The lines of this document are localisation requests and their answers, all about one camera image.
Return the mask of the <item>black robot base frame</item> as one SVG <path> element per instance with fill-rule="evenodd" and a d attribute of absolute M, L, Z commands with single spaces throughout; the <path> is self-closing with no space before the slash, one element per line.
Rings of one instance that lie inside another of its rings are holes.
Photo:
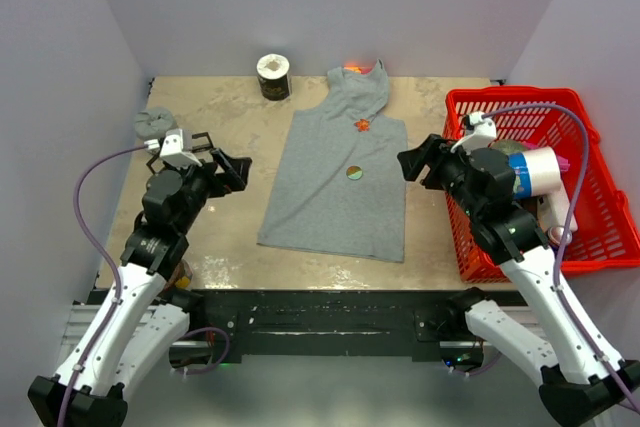
<path fill-rule="evenodd" d="M 169 351 L 174 367 L 246 356 L 408 357 L 475 370 L 489 344 L 453 310 L 453 291 L 198 290 L 194 336 Z"/>

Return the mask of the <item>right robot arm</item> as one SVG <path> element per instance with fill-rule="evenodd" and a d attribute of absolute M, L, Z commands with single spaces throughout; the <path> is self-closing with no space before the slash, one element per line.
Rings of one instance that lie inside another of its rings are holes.
<path fill-rule="evenodd" d="M 570 288 L 556 265 L 560 251 L 514 199 L 516 174 L 507 155 L 489 147 L 466 152 L 431 134 L 397 158 L 405 180 L 426 170 L 421 184 L 445 191 L 460 207 L 476 245 L 517 288 L 544 335 L 514 321 L 477 288 L 453 299 L 448 333 L 492 344 L 531 379 L 561 426 L 582 426 L 630 398 L 639 386 L 638 361 L 622 357 Z"/>

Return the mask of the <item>round iridescent brooch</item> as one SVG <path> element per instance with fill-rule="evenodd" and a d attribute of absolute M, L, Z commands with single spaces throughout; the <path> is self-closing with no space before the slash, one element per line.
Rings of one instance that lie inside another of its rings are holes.
<path fill-rule="evenodd" d="M 350 180 L 360 180 L 363 176 L 363 170 L 359 166 L 349 166 L 346 170 L 346 176 Z"/>

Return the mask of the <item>orange maple leaf brooch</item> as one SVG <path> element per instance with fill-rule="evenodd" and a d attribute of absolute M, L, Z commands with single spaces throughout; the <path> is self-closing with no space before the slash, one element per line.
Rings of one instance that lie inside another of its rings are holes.
<path fill-rule="evenodd" d="M 354 127 L 358 132 L 367 132 L 370 130 L 370 121 L 367 119 L 360 119 L 354 123 Z"/>

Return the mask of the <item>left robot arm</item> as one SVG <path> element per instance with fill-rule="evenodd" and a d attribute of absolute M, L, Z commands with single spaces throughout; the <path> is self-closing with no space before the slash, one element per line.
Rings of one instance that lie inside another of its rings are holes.
<path fill-rule="evenodd" d="M 130 397 L 170 346 L 205 332 L 207 315 L 187 302 L 164 302 L 143 318 L 182 260 L 187 234 L 207 201 L 247 186 L 251 158 L 230 157 L 213 146 L 204 150 L 209 161 L 183 151 L 184 166 L 164 159 L 147 180 L 142 210 L 102 305 L 56 372 L 36 377 L 28 390 L 43 425 L 122 425 Z"/>

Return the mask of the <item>grey sleeveless shirt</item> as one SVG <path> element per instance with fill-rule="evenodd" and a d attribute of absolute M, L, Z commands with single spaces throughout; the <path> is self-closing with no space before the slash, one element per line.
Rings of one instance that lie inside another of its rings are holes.
<path fill-rule="evenodd" d="M 403 262 L 406 183 L 397 154 L 408 135 L 383 113 L 391 91 L 383 62 L 372 68 L 331 69 L 324 100 L 294 113 L 258 244 Z M 357 131 L 360 119 L 369 131 Z M 360 180 L 346 176 L 353 165 Z"/>

